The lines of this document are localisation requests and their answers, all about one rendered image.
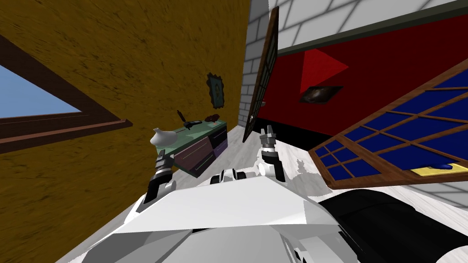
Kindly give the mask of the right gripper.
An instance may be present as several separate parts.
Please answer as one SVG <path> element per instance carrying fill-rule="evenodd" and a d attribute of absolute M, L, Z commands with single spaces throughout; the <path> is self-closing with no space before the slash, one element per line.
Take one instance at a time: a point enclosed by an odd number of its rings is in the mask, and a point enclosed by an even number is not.
<path fill-rule="evenodd" d="M 260 135 L 262 148 L 274 148 L 276 144 L 276 134 L 273 133 L 271 125 L 268 125 L 268 134 L 266 134 L 265 129 L 261 128 Z"/>

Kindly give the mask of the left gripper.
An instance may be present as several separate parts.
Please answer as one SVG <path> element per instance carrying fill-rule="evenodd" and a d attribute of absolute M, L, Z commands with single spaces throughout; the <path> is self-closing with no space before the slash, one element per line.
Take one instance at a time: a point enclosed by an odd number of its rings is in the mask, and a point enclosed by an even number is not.
<path fill-rule="evenodd" d="M 160 150 L 159 154 L 156 159 L 157 163 L 173 163 L 174 162 L 174 155 L 170 155 L 165 153 L 165 149 Z"/>

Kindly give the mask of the green topped dresser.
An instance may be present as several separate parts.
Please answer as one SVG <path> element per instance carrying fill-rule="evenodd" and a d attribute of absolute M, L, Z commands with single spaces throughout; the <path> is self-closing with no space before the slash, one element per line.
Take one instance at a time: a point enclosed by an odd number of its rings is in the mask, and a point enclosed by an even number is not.
<path fill-rule="evenodd" d="M 187 121 L 180 111 L 177 114 L 183 127 L 173 131 L 156 128 L 150 143 L 157 153 L 164 150 L 174 155 L 174 165 L 197 178 L 227 149 L 227 123 L 218 114 L 203 121 Z"/>

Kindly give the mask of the brown glazed door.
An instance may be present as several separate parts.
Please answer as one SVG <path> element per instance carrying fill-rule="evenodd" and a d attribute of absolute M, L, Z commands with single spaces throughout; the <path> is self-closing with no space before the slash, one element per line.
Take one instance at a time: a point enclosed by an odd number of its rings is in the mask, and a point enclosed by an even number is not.
<path fill-rule="evenodd" d="M 249 135 L 252 133 L 256 118 L 260 111 L 264 95 L 277 59 L 278 45 L 278 23 L 279 23 L 279 7 L 272 9 L 265 42 L 262 50 L 262 56 L 259 63 L 259 70 L 255 82 L 255 88 L 252 95 L 248 120 L 246 121 L 244 137 L 242 142 L 245 143 Z"/>

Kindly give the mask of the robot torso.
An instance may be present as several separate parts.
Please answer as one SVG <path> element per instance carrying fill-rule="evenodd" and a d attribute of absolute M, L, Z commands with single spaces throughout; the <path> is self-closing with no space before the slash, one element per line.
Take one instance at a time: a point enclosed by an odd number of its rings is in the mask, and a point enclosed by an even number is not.
<path fill-rule="evenodd" d="M 274 177 L 176 190 L 60 263 L 363 263 L 320 204 Z"/>

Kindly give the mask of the brown framed window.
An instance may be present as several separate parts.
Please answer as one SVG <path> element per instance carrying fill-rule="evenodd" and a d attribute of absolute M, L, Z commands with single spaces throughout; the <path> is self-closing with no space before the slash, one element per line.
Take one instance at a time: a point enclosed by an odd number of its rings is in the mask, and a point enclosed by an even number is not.
<path fill-rule="evenodd" d="M 0 35 L 0 154 L 131 126 Z"/>

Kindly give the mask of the brown door with blue panes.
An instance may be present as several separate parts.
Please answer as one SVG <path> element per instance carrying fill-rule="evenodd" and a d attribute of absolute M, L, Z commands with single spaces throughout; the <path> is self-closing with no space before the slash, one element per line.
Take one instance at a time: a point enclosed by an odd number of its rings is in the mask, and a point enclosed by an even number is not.
<path fill-rule="evenodd" d="M 468 172 L 411 172 L 450 163 L 468 168 L 468 58 L 316 147 L 338 136 L 401 170 L 403 182 L 387 186 L 468 181 Z"/>

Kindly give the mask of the dark wall picture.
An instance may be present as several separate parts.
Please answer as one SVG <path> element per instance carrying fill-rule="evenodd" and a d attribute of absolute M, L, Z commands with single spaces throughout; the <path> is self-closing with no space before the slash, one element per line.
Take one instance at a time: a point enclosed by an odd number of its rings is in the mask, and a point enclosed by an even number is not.
<path fill-rule="evenodd" d="M 327 104 L 343 86 L 310 86 L 300 97 L 301 104 Z"/>

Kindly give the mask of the teal framed wall picture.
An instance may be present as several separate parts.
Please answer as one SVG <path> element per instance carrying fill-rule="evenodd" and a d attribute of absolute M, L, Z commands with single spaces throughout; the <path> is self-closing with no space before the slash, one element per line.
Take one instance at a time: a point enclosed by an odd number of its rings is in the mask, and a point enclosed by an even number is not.
<path fill-rule="evenodd" d="M 207 86 L 209 87 L 209 95 L 214 109 L 224 107 L 224 84 L 221 76 L 216 74 L 207 74 Z"/>

